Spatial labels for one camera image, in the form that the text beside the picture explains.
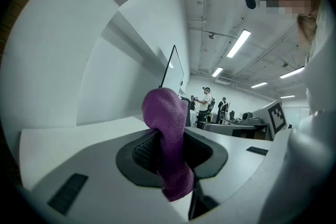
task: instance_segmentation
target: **white ceiling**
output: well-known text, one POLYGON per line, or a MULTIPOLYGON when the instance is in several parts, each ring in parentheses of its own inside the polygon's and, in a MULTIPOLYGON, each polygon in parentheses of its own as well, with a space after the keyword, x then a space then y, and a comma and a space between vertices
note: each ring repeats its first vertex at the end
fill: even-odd
POLYGON ((307 50, 299 45, 293 16, 261 7, 251 10, 245 0, 185 0, 185 8, 192 73, 210 76, 222 67, 219 77, 229 79, 234 87, 271 98, 305 93, 299 76, 279 78, 305 64, 307 50), (205 31, 231 37, 210 39, 209 33, 204 33, 202 42, 203 18, 205 31), (233 58, 227 58, 243 29, 251 32, 250 37, 233 58), (250 88, 263 81, 268 85, 250 88))

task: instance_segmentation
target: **purple fabric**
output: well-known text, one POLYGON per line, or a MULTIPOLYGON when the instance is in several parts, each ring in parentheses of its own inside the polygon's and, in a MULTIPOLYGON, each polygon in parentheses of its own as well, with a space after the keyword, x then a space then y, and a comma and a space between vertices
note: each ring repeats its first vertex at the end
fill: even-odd
POLYGON ((194 187, 194 174, 183 159, 187 109, 188 103, 168 88, 150 91, 142 103, 145 123, 162 133, 157 171, 163 179, 163 194, 169 201, 183 198, 194 187))

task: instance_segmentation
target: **man in white t-shirt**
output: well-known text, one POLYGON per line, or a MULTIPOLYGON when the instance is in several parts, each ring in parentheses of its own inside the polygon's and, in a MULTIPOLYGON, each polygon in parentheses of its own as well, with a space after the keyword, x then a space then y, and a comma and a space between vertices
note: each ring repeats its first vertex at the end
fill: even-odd
POLYGON ((203 100, 196 99, 195 101, 197 103, 200 103, 200 111, 198 113, 198 121, 197 121, 197 128, 201 129, 202 128, 202 123, 206 121, 206 116, 208 114, 208 106, 211 104, 212 101, 212 96, 210 94, 210 88, 206 87, 204 89, 204 94, 205 96, 203 97, 203 100))

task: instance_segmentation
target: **rectangular light fixture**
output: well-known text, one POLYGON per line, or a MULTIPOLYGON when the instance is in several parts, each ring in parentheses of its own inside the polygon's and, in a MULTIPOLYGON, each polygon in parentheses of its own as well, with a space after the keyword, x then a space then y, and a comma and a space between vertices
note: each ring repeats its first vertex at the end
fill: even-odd
POLYGON ((256 87, 264 86, 264 85, 266 85, 266 84, 267 84, 267 82, 263 82, 263 83, 260 83, 260 84, 251 86, 251 88, 256 88, 256 87))
POLYGON ((280 98, 292 98, 292 97, 295 97, 295 95, 288 95, 288 96, 281 96, 280 98))
POLYGON ((305 67, 300 67, 300 68, 297 69, 297 70, 294 70, 294 71, 292 71, 292 72, 290 72, 290 73, 287 73, 287 74, 284 74, 284 75, 280 76, 280 78, 284 79, 284 78, 293 76, 293 75, 295 75, 295 74, 298 74, 298 73, 302 72, 302 71, 304 70, 304 68, 305 68, 305 67))
POLYGON ((251 32, 244 29, 242 34, 240 35, 240 37, 238 38, 238 40, 236 41, 236 43, 234 44, 231 51, 228 53, 226 57, 232 58, 237 53, 237 51, 242 47, 242 45, 250 35, 251 32))
POLYGON ((223 69, 221 67, 218 67, 217 70, 215 71, 215 73, 212 74, 213 77, 218 76, 219 73, 221 73, 223 69))

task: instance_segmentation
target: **black pants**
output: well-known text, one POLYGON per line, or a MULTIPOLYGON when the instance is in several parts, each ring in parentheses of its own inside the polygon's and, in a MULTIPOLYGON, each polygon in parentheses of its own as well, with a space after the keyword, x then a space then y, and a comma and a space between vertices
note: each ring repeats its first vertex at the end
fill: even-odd
POLYGON ((208 115, 208 110, 199 111, 198 113, 198 120, 197 120, 197 128, 202 129, 203 123, 206 121, 206 116, 208 115))
POLYGON ((216 119, 216 124, 218 124, 218 123, 220 123, 220 124, 223 123, 223 121, 221 120, 221 117, 220 117, 220 110, 218 110, 217 119, 216 119))

